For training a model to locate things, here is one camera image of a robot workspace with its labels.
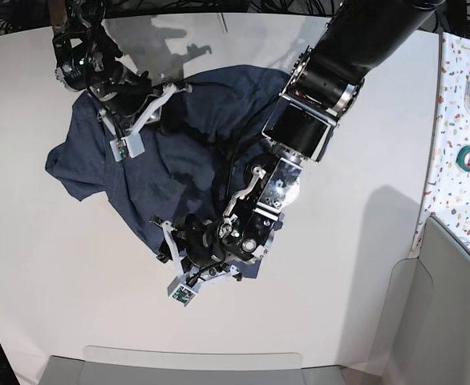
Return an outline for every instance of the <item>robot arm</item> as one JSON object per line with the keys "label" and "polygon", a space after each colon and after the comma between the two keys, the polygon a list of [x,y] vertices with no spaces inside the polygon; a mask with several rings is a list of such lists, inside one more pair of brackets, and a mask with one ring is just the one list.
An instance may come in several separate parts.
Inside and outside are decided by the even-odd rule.
{"label": "robot arm", "polygon": [[[150,80],[127,72],[115,60],[121,52],[100,24],[103,0],[51,2],[65,4],[67,14],[54,18],[62,24],[55,28],[57,74],[69,87],[86,88],[99,101],[104,123],[116,125],[112,148],[122,149],[130,144],[126,130],[144,125],[151,108],[159,101],[165,103],[166,89],[151,87]],[[205,221],[189,214],[173,224],[153,218],[165,238],[158,259],[173,261],[176,270],[169,296],[187,306],[202,286],[231,277],[240,280],[238,265],[253,264],[269,252],[274,232],[282,226],[282,210],[298,196],[301,162],[322,159],[367,72],[390,56],[442,2],[346,0],[342,4],[318,44],[296,62],[262,130],[270,150],[246,165],[247,185],[231,196],[222,216]],[[71,40],[76,38],[81,43],[73,47]]]}
{"label": "robot arm", "polygon": [[346,0],[342,4],[318,44],[296,62],[263,128],[271,150],[247,164],[247,187],[233,194],[222,218],[205,225],[189,214],[172,232],[175,237],[166,237],[163,254],[179,258],[178,253],[168,252],[176,239],[191,266],[169,286],[170,296],[187,306],[206,282],[240,278],[233,262],[252,264],[269,252],[274,232],[282,226],[283,208],[298,196],[301,162],[322,159],[367,72],[390,56],[442,2]]}

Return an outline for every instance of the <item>navy blue shirt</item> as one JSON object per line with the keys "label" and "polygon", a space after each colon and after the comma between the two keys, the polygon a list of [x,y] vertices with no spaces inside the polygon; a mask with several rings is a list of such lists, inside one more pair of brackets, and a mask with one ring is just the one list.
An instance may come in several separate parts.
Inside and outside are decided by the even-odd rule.
{"label": "navy blue shirt", "polygon": [[[194,75],[187,81],[209,85],[193,87],[190,94],[180,96],[184,121],[212,142],[228,139],[284,87],[286,79],[281,71],[251,66]],[[272,109],[259,115],[248,136],[259,133]],[[74,198],[81,201],[104,191],[114,209],[154,253],[158,253],[164,235],[150,223],[153,215],[169,221],[188,213],[196,213],[201,220],[215,218],[210,187],[220,165],[211,148],[183,132],[163,136],[143,128],[140,134],[145,152],[117,163],[109,144],[114,136],[98,122],[97,115],[95,102],[83,93],[73,104],[66,141],[47,159],[46,170]],[[245,187],[242,169],[259,152],[260,146],[253,146],[238,162],[232,191]],[[257,265],[243,270],[247,278],[255,278],[256,273]]]}

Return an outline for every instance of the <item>cable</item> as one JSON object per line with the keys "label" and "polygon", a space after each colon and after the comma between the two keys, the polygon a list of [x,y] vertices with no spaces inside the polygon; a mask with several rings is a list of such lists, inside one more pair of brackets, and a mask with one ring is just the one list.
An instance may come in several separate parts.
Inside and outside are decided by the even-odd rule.
{"label": "cable", "polygon": [[320,2],[319,0],[311,1],[314,3],[315,8],[317,8],[318,14],[320,14],[321,16],[326,16],[326,10],[324,9],[324,5],[322,4],[322,2]]}
{"label": "cable", "polygon": [[[215,236],[215,242],[220,242],[221,240],[219,239],[219,237],[217,237],[217,235]],[[219,250],[222,250],[222,256],[221,256],[221,259],[220,261],[218,262],[215,262],[214,264],[210,265],[210,266],[206,266],[206,267],[203,267],[201,268],[197,273],[195,273],[193,276],[191,276],[187,281],[187,285],[189,286],[194,286],[196,285],[196,282],[197,282],[197,279],[205,272],[205,271],[208,271],[210,269],[216,269],[217,267],[221,266],[223,263],[225,263],[226,261],[226,253],[225,251],[223,250],[222,246],[221,245],[218,245],[217,247]]]}
{"label": "cable", "polygon": [[130,2],[130,0],[120,0],[117,3],[112,3],[111,6],[114,8],[120,8],[122,5],[126,4],[127,2]]}
{"label": "cable", "polygon": [[178,8],[179,6],[186,6],[187,4],[190,4],[191,2],[194,2],[193,0],[178,0],[177,2],[170,2],[169,4],[166,4],[164,6],[159,6],[156,8],[156,10],[163,10],[165,8],[169,8],[170,6],[174,6],[173,8]]}
{"label": "cable", "polygon": [[5,28],[5,26],[7,25],[9,21],[8,20],[5,20],[2,25],[0,26],[0,34],[2,34],[2,30]]}
{"label": "cable", "polygon": [[250,5],[256,8],[258,12],[264,12],[264,10],[260,6],[257,6],[254,2],[251,2]]}
{"label": "cable", "polygon": [[444,32],[449,32],[449,33],[451,33],[451,34],[454,34],[454,31],[452,30],[451,23],[448,21],[447,15],[446,15],[445,12],[444,12],[444,16],[445,16],[445,20],[448,22],[449,28],[445,28],[444,24],[442,23],[442,19],[440,19],[440,26],[442,27],[442,29],[444,30]]}
{"label": "cable", "polygon": [[312,6],[312,2],[306,2],[306,6],[308,8],[308,14],[314,14],[314,7]]}
{"label": "cable", "polygon": [[144,2],[144,0],[139,0],[139,2],[137,3],[137,5],[135,6],[135,8],[133,10],[138,10],[143,2]]}
{"label": "cable", "polygon": [[440,24],[440,19],[438,18],[438,12],[435,10],[435,28],[433,28],[432,32],[436,32],[438,30],[438,26]]}

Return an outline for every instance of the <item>speckled patterned surface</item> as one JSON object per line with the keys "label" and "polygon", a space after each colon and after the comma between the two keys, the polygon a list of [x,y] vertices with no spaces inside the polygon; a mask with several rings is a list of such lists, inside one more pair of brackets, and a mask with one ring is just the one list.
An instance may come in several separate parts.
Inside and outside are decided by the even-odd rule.
{"label": "speckled patterned surface", "polygon": [[424,223],[433,213],[470,242],[470,172],[456,165],[460,149],[470,145],[470,114],[464,107],[470,40],[444,34],[440,65],[435,138],[410,257],[419,255]]}

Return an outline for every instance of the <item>black wire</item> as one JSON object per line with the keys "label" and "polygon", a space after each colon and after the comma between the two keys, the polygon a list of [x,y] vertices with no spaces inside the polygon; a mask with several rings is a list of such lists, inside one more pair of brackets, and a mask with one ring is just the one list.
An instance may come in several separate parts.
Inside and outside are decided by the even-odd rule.
{"label": "black wire", "polygon": [[120,0],[119,2],[112,3],[111,7],[114,9],[120,8],[122,5],[126,4],[127,2],[130,2],[130,0]]}
{"label": "black wire", "polygon": [[442,27],[442,29],[443,29],[445,32],[449,32],[449,33],[453,34],[454,31],[452,30],[451,23],[447,20],[447,15],[446,15],[445,12],[444,12],[444,16],[445,16],[445,20],[448,22],[449,28],[445,28],[445,26],[444,26],[444,24],[442,23],[442,20],[441,20],[441,19],[440,19],[440,26]]}
{"label": "black wire", "polygon": [[263,13],[263,11],[264,11],[260,6],[257,6],[254,2],[251,2],[251,6],[253,6],[254,8],[256,8],[258,12],[262,12],[262,13]]}
{"label": "black wire", "polygon": [[313,14],[314,13],[314,7],[312,6],[311,1],[306,2],[306,7],[308,8],[308,14]]}
{"label": "black wire", "polygon": [[433,28],[432,32],[436,32],[436,30],[438,30],[439,24],[440,19],[438,18],[438,12],[435,11],[435,28]]}
{"label": "black wire", "polygon": [[225,203],[228,201],[228,198],[229,198],[229,188],[231,187],[230,185],[232,184],[233,167],[235,167],[235,156],[234,155],[232,155],[231,160],[229,162],[228,182],[226,182],[225,199],[224,199]]}
{"label": "black wire", "polygon": [[272,5],[267,4],[266,0],[261,0],[260,1],[261,8],[263,12],[274,12],[275,10],[273,9]]}
{"label": "black wire", "polygon": [[[221,240],[219,239],[219,237],[215,237],[215,241],[216,242],[220,242]],[[191,276],[187,281],[187,285],[189,286],[194,286],[196,285],[196,282],[197,282],[197,279],[207,270],[210,270],[210,269],[216,269],[217,267],[221,266],[223,263],[225,263],[226,261],[226,252],[223,250],[222,252],[222,256],[221,256],[221,259],[220,261],[210,265],[210,266],[206,266],[206,267],[203,267],[201,268],[197,273],[195,273],[193,276]]]}
{"label": "black wire", "polygon": [[246,141],[242,142],[241,146],[240,146],[240,151],[239,151],[239,154],[238,154],[236,160],[240,160],[249,151],[249,149],[252,148],[258,142],[260,142],[260,140],[262,140],[263,137],[264,136],[261,134],[261,132],[259,132],[258,134],[254,135],[254,136],[250,137],[249,139],[247,139]]}
{"label": "black wire", "polygon": [[312,9],[310,14],[323,14],[323,12],[321,11],[321,8],[318,5],[318,2],[316,2],[315,0],[310,0],[309,3],[311,4],[311,9]]}
{"label": "black wire", "polygon": [[311,1],[314,2],[315,7],[317,8],[319,14],[322,16],[326,16],[326,10],[324,9],[324,5],[322,4],[322,2],[320,2],[319,0],[311,0]]}
{"label": "black wire", "polygon": [[6,21],[4,21],[3,24],[0,26],[0,34],[2,34],[2,30],[3,30],[3,28],[5,27],[5,25],[6,25],[8,22],[9,22],[9,21],[6,20]]}
{"label": "black wire", "polygon": [[[135,10],[138,10],[140,5],[144,2],[144,0],[140,0],[139,1],[139,4],[136,6]],[[180,6],[186,6],[190,3],[199,3],[199,4],[203,4],[203,5],[206,5],[206,6],[209,6],[209,5],[215,5],[215,3],[211,0],[205,0],[205,1],[201,1],[201,0],[178,0],[176,2],[170,2],[169,4],[165,4],[163,6],[158,6],[156,8],[152,8],[153,11],[156,11],[158,12],[159,10],[163,10],[165,8],[169,8],[169,7],[173,7],[173,8],[178,8]]]}
{"label": "black wire", "polygon": [[135,8],[133,10],[138,10],[139,7],[142,5],[142,3],[144,2],[144,0],[140,0],[137,5],[135,6]]}

